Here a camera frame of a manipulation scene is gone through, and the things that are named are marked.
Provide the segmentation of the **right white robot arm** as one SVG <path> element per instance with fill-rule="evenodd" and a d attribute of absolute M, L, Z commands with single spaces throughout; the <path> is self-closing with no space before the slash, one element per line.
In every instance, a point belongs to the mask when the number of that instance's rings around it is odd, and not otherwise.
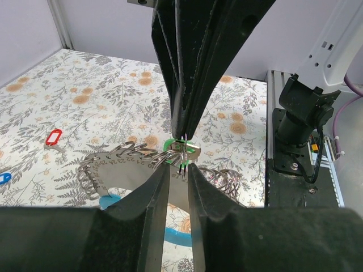
<path fill-rule="evenodd" d="M 206 104 L 272 1 L 156 1 L 151 38 L 170 98 L 172 136 L 192 139 Z M 319 98 L 339 85 L 362 47 L 362 2 L 337 3 L 322 33 L 289 79 L 280 104 L 303 126 L 324 125 Z"/>

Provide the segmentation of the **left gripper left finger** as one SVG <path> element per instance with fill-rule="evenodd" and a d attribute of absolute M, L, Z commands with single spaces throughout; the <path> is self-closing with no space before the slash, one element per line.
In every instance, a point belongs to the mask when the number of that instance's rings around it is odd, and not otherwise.
<path fill-rule="evenodd" d="M 165 164 L 109 206 L 2 207 L 2 271 L 160 271 L 170 185 Z"/>

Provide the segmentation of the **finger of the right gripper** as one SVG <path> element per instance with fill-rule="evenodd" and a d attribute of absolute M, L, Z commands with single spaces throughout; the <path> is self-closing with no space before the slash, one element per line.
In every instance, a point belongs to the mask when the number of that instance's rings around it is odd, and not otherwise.
<path fill-rule="evenodd" d="M 206 104 L 274 1 L 176 1 L 175 136 L 193 137 Z"/>
<path fill-rule="evenodd" d="M 156 1 L 153 8 L 151 38 L 166 84 L 174 138 L 186 138 L 189 93 L 184 78 L 182 54 L 182 9 L 188 1 Z"/>

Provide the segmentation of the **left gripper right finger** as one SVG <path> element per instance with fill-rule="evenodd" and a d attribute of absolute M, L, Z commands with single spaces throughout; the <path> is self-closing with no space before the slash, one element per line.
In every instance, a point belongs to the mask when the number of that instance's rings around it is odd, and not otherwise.
<path fill-rule="evenodd" d="M 188 167 L 195 271 L 361 271 L 362 218 L 350 209 L 245 208 Z"/>

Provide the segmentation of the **green key tag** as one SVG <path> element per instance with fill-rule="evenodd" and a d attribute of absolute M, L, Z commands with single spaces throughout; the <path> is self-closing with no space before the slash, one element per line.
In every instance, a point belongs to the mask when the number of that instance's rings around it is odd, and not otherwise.
<path fill-rule="evenodd" d="M 177 167 L 186 167 L 189 164 L 187 155 L 188 141 L 185 139 L 168 139 L 165 141 L 163 151 L 166 153 L 168 164 L 176 165 Z"/>

